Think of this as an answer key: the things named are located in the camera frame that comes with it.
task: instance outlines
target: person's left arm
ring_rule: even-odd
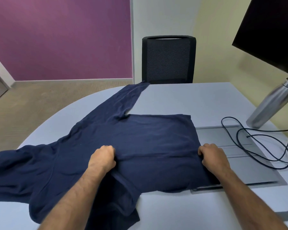
[[[112,146],[97,149],[82,177],[54,206],[38,230],[83,230],[101,180],[115,167],[114,154]]]

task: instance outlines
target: purple wall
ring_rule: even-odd
[[[16,81],[130,78],[129,0],[0,0],[0,61]]]

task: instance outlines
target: black office chair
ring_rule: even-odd
[[[187,35],[142,39],[142,81],[150,84],[192,83],[196,39]]]

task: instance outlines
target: metal water bottle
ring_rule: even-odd
[[[250,128],[260,128],[287,103],[288,78],[282,85],[276,87],[265,97],[248,120],[246,120],[246,124]]]

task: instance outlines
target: black screen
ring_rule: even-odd
[[[232,45],[288,73],[288,0],[252,0]]]

